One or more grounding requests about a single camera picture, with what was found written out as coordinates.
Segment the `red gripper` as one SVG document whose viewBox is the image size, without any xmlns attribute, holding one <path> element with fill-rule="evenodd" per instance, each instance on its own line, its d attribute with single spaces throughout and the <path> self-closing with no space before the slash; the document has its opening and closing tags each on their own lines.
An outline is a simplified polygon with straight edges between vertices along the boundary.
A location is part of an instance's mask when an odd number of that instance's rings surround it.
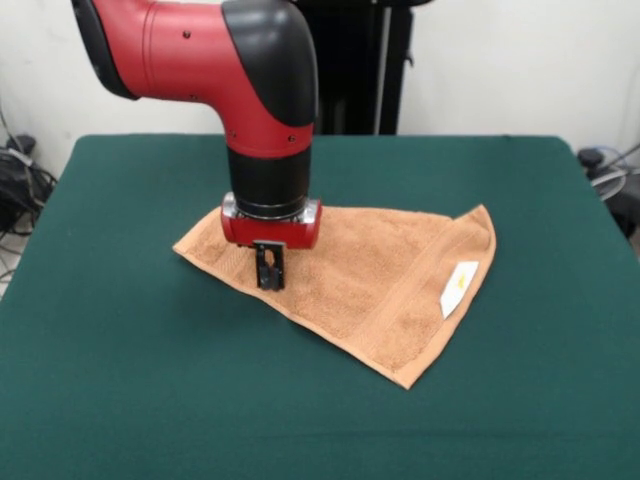
<svg viewBox="0 0 640 480">
<path fill-rule="evenodd" d="M 318 239 L 322 215 L 320 200 L 307 200 L 300 213 L 286 219 L 258 219 L 243 214 L 232 192 L 225 194 L 220 210 L 221 225 L 229 243 L 254 244 L 257 285 L 260 289 L 285 288 L 284 246 L 312 249 Z M 263 243 L 271 243 L 269 249 Z"/>
</svg>

